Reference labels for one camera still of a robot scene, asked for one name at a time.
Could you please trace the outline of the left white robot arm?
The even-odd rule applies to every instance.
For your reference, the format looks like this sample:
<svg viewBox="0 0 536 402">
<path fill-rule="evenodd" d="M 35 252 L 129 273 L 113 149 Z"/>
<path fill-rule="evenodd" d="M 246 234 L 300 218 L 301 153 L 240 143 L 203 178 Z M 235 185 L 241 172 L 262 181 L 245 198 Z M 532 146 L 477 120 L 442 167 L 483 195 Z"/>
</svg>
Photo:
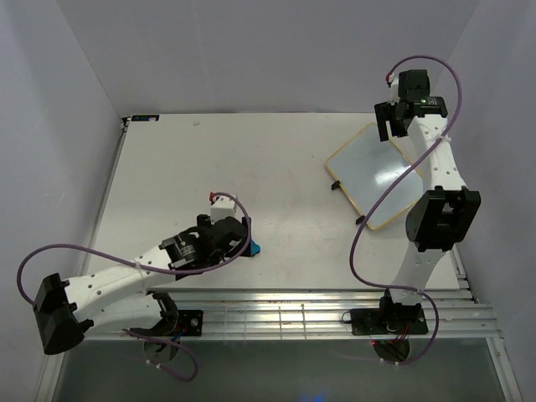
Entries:
<svg viewBox="0 0 536 402">
<path fill-rule="evenodd" d="M 178 325 L 178 309 L 156 286 L 217 268 L 250 244 L 250 221 L 229 216 L 215 222 L 200 215 L 188 228 L 124 264 L 63 279 L 46 276 L 33 314 L 47 355 L 78 346 L 88 334 L 127 329 L 163 337 Z"/>
</svg>

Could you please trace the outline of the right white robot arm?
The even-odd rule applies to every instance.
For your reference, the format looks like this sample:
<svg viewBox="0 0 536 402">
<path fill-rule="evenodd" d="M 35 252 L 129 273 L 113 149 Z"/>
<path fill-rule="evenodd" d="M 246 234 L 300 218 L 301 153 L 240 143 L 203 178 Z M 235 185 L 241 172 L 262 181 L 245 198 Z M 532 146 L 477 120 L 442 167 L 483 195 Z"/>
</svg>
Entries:
<svg viewBox="0 0 536 402">
<path fill-rule="evenodd" d="M 375 105 L 379 138 L 408 137 L 420 153 L 423 194 L 405 219 L 408 247 L 380 300 L 373 322 L 386 332 L 426 333 L 421 302 L 436 265 L 464 240 L 481 205 L 477 190 L 462 179 L 446 128 L 446 103 L 430 93 L 426 70 L 406 70 L 388 80 L 389 101 Z"/>
</svg>

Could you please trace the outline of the blue whiteboard eraser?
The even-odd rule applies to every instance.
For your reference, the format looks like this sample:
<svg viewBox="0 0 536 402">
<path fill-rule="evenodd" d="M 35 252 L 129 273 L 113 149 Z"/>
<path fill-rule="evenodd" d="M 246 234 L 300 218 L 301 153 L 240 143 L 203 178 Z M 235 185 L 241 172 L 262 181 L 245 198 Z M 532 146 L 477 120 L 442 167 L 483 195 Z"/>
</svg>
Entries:
<svg viewBox="0 0 536 402">
<path fill-rule="evenodd" d="M 249 243 L 248 251 L 249 251 L 249 257 L 254 257 L 260 253 L 261 248 L 254 240 L 251 240 Z"/>
</svg>

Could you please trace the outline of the yellow framed small whiteboard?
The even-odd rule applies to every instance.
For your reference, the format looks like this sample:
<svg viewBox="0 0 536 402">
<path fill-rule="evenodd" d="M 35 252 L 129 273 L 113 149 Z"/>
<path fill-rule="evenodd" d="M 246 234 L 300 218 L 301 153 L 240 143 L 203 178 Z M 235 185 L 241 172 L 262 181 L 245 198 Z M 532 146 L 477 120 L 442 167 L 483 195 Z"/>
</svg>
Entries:
<svg viewBox="0 0 536 402">
<path fill-rule="evenodd" d="M 355 207 L 364 215 L 410 165 L 393 141 L 379 140 L 374 123 L 365 126 L 325 162 L 334 181 L 341 182 Z M 422 193 L 422 178 L 413 171 L 378 206 L 367 226 L 371 230 L 382 229 L 410 209 Z"/>
</svg>

